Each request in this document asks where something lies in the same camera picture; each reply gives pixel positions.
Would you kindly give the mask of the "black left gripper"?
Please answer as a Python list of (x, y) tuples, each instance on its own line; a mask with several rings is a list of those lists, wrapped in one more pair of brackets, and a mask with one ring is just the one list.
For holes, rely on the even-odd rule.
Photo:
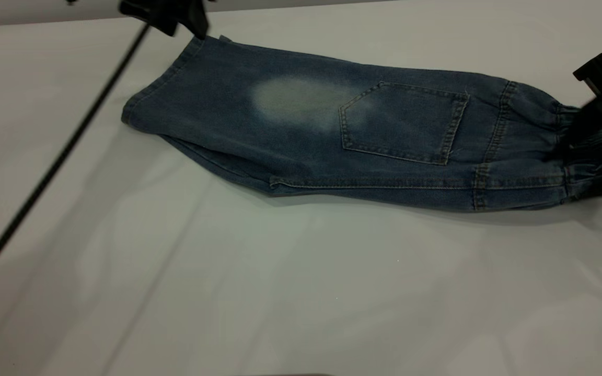
[(210, 28), (204, 1), (119, 1), (119, 13), (138, 19), (151, 28), (173, 37), (178, 24), (199, 40), (205, 40)]

